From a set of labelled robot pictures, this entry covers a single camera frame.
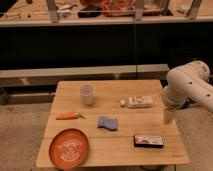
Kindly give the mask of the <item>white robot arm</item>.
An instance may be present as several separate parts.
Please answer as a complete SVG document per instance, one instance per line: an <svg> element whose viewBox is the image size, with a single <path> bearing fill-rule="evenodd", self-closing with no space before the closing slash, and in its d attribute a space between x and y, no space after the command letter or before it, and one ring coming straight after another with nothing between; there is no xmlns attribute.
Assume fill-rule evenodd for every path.
<svg viewBox="0 0 213 171"><path fill-rule="evenodd" d="M170 124L186 99L202 105L213 113L213 86L209 84L210 69L205 62L193 61L168 71L168 85L162 92L164 123Z"/></svg>

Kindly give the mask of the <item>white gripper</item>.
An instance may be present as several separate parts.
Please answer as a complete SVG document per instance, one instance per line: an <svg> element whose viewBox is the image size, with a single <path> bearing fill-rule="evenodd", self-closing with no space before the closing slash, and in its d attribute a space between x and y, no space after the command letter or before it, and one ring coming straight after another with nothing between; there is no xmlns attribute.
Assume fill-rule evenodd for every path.
<svg viewBox="0 0 213 171"><path fill-rule="evenodd" d="M175 109L179 109L184 105L186 96L179 90L167 85L163 89L162 101L167 107L164 109L163 121L165 124L171 124L176 115Z"/></svg>

